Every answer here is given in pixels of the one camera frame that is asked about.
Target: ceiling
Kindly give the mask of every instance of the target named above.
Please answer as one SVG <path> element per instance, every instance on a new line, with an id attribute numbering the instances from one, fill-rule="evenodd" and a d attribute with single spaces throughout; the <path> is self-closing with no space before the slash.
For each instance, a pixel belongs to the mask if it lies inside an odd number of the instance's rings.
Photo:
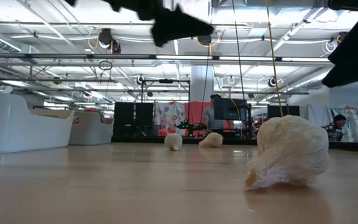
<path id="1" fill-rule="evenodd" d="M 212 0 L 164 0 L 167 8 L 180 4 L 183 11 L 199 19 L 210 22 L 215 27 L 212 35 L 212 55 L 219 56 L 255 56 L 269 57 L 270 42 L 267 29 L 267 13 L 265 1 L 250 1 L 254 5 L 244 5 L 244 1 L 235 1 L 236 13 L 233 13 L 231 1 Z M 308 57 L 326 58 L 335 48 L 328 42 L 336 38 L 341 31 L 349 31 L 358 21 L 358 12 L 331 11 L 323 8 L 313 8 L 313 0 L 309 1 L 282 1 L 282 5 L 270 8 L 272 23 L 272 39 L 275 46 L 276 57 Z M 0 0 L 0 38 L 28 53 L 31 46 L 41 54 L 55 54 L 50 59 L 37 59 L 45 66 L 34 66 L 33 73 L 37 78 L 83 78 L 94 79 L 102 74 L 103 79 L 111 77 L 118 83 L 68 83 L 55 85 L 50 82 L 28 83 L 28 85 L 45 88 L 73 88 L 86 86 L 87 88 L 127 90 L 136 89 L 137 77 L 142 74 L 147 79 L 158 80 L 171 78 L 189 80 L 191 67 L 194 62 L 186 60 L 155 61 L 155 60 L 111 60 L 114 68 L 103 72 L 97 65 L 99 60 L 59 60 L 59 54 L 109 54 L 108 50 L 96 45 L 97 33 L 102 28 L 111 28 L 122 48 L 122 54 L 147 55 L 208 55 L 208 48 L 201 46 L 194 39 L 171 41 L 162 48 L 154 46 L 149 30 L 150 21 L 140 21 L 136 13 L 123 9 L 120 13 L 114 12 L 109 5 L 99 0 L 79 0 L 76 7 L 70 7 L 63 0 Z M 0 77 L 14 75 L 15 77 L 28 77 L 30 67 L 23 60 L 0 58 L 0 65 L 7 66 L 10 71 L 0 69 Z M 57 66 L 59 62 L 67 62 L 64 67 Z M 274 76 L 272 62 L 242 62 L 241 69 L 238 62 L 214 62 L 215 90 L 234 91 L 241 90 L 240 71 L 243 77 L 245 91 L 273 91 L 267 85 L 267 80 Z M 327 63 L 277 63 L 277 78 L 281 80 L 279 87 L 288 88 L 300 80 L 313 78 L 322 68 L 330 67 Z M 177 90 L 177 83 L 157 84 L 152 86 L 155 90 Z M 48 95 L 62 94 L 47 92 Z M 111 100 L 134 100 L 134 94 L 109 92 L 106 95 Z M 231 97 L 241 97 L 233 93 Z M 150 99 L 185 100 L 186 93 L 155 93 Z"/>

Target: gray shirt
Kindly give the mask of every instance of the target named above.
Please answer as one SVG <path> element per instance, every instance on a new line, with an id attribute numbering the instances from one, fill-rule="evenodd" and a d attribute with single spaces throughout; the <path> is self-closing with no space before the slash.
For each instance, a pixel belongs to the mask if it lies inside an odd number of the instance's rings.
<path id="1" fill-rule="evenodd" d="M 203 118 L 208 119 L 208 129 L 223 129 L 224 120 L 215 120 L 215 112 L 212 106 L 209 106 L 203 111 Z"/>

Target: man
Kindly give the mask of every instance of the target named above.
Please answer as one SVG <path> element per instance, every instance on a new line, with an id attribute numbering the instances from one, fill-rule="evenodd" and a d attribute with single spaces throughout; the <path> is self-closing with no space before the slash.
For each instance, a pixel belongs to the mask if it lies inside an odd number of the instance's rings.
<path id="1" fill-rule="evenodd" d="M 328 133 L 329 141 L 342 141 L 343 133 L 342 128 L 346 124 L 345 116 L 339 114 L 334 118 L 334 122 L 323 127 Z"/>
<path id="2" fill-rule="evenodd" d="M 207 127 L 206 134 L 209 134 L 211 132 L 222 134 L 224 129 L 224 120 L 216 120 L 214 112 L 215 100 L 220 99 L 222 97 L 218 94 L 213 94 L 210 98 L 212 106 L 209 106 L 204 109 L 202 123 Z M 234 127 L 233 121 L 228 121 L 228 123 L 230 128 Z"/>

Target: black cloth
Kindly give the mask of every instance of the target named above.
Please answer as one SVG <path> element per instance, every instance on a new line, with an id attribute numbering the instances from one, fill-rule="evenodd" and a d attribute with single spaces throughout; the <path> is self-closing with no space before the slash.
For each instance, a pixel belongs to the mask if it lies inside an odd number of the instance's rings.
<path id="1" fill-rule="evenodd" d="M 343 137 L 342 128 L 337 127 L 334 123 L 331 123 L 323 128 L 328 133 L 329 141 L 342 141 L 342 137 Z"/>

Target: white pillar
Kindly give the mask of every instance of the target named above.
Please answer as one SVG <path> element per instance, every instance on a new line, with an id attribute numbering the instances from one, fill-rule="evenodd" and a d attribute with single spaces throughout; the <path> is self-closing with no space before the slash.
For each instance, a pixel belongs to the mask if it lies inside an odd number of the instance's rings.
<path id="1" fill-rule="evenodd" d="M 190 101 L 208 102 L 212 94 L 214 94 L 213 67 L 193 66 L 190 77 Z"/>

